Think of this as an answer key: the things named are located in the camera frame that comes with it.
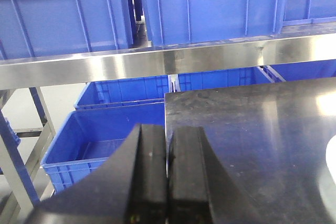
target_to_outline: white floor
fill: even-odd
[[[74,110],[74,103],[84,86],[85,84],[83,83],[42,88],[42,93],[56,131],[61,127],[66,116]],[[9,119],[14,129],[41,127],[41,122],[28,89],[16,90],[2,109],[2,112]],[[24,162],[28,159],[36,141],[36,137],[22,139],[18,150]],[[40,170],[34,181],[37,191],[43,191],[47,183],[48,177],[43,170]],[[5,176],[0,175],[0,209],[11,193],[10,190]],[[22,222],[23,219],[20,217],[17,223]]]

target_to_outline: metal leg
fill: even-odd
[[[0,111],[0,167],[21,210],[28,214],[39,202],[30,176]]]
[[[40,167],[40,161],[45,154],[50,142],[53,139],[53,134],[51,132],[51,129],[49,127],[49,122],[45,125],[43,128],[41,135],[39,139],[37,140],[34,149],[32,150],[32,153],[30,154],[27,163],[25,165],[28,174],[31,178],[31,180],[34,180],[38,169]],[[49,195],[49,190],[46,189],[46,195]],[[0,223],[1,224],[10,224],[13,220],[17,218],[17,215],[20,212],[20,206],[18,205],[18,201],[15,199],[14,194],[12,193],[1,213],[0,216]]]
[[[50,114],[47,108],[47,104],[44,100],[41,88],[40,87],[29,88],[29,90],[30,90],[30,93],[32,94],[31,96],[33,97],[33,101],[35,103],[37,112],[40,116],[42,125],[44,126],[46,122],[48,122],[51,133],[53,134],[53,136],[55,136],[56,131],[55,131],[54,125],[51,122],[51,117],[50,117]]]

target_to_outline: shelving rack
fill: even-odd
[[[55,136],[40,87],[330,59],[336,59],[336,23],[286,27],[269,37],[0,61],[0,109],[15,89],[30,88],[44,126],[20,131],[39,135],[24,165],[0,113],[0,167],[13,190],[0,223],[14,223],[20,208],[28,214],[39,202],[31,180]],[[49,184],[43,197],[51,192]]]

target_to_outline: stainless steel shelf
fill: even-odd
[[[0,61],[0,90],[336,59],[336,23],[170,47]]]
[[[9,137],[0,136],[2,153],[7,155],[0,156],[0,162],[12,167],[7,169],[7,176],[15,194],[11,195],[0,222],[12,223],[19,211],[17,202],[25,212],[32,209],[34,202],[29,198],[33,194],[32,182],[20,178],[19,172],[25,170],[25,178],[34,177],[39,159],[55,135],[38,87],[336,59],[335,41],[336,23],[286,27],[275,36],[169,47],[148,47],[144,33],[140,33],[137,48],[133,49],[0,61],[0,109],[15,89],[37,87],[31,89],[31,94],[44,125],[26,169],[22,160],[18,164],[11,158],[20,156],[16,148],[9,151]],[[49,185],[43,197],[50,196],[50,190]]]

